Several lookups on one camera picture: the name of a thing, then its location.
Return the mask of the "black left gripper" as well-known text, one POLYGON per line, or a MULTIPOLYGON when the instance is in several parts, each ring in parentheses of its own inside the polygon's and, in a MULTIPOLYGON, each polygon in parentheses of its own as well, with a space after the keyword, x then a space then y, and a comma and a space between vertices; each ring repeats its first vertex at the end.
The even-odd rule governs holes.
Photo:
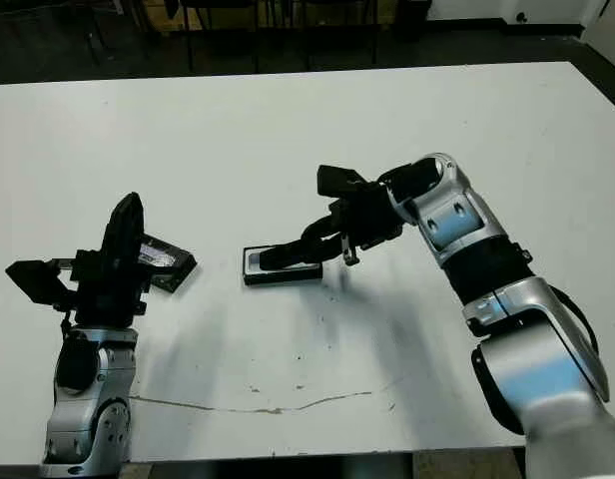
POLYGON ((138 193, 125 195, 113 209, 100 250, 78 249, 71 263, 68 290, 61 310, 74 310, 84 326, 127 328, 147 305, 150 269, 139 261, 144 235, 144 207, 138 193))

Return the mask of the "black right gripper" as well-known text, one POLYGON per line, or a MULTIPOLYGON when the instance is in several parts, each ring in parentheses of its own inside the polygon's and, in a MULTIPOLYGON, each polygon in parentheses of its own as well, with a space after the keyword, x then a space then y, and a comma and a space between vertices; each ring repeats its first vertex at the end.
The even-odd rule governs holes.
POLYGON ((319 263, 341 254, 346 265, 355 265, 358 247, 366 250, 402 234, 403 220, 393 209, 385 185, 369 183, 328 208, 331 216, 308 225, 300 239, 261 252, 261 269, 319 263))

